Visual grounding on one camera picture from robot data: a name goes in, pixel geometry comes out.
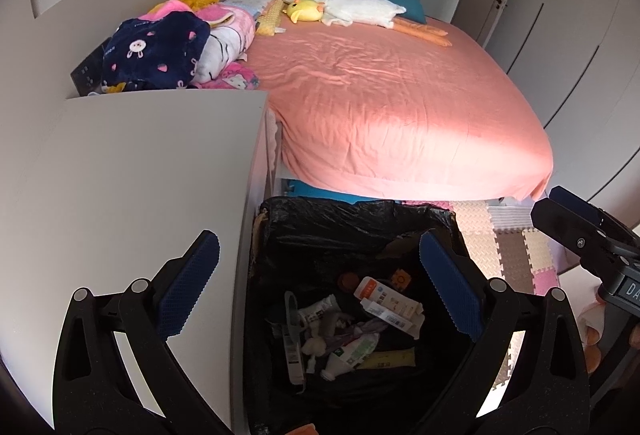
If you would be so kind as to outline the person's right hand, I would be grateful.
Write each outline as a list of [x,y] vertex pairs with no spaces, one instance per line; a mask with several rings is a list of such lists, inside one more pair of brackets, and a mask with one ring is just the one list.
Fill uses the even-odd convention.
[[[578,316],[578,330],[582,339],[582,348],[586,359],[586,368],[589,374],[598,369],[602,361],[602,351],[598,347],[604,331],[605,301],[598,292],[594,292],[594,302],[586,306]],[[625,371],[620,376],[617,386],[629,386],[639,372],[639,325],[636,325],[629,334],[629,346],[637,351],[637,354],[628,363]]]

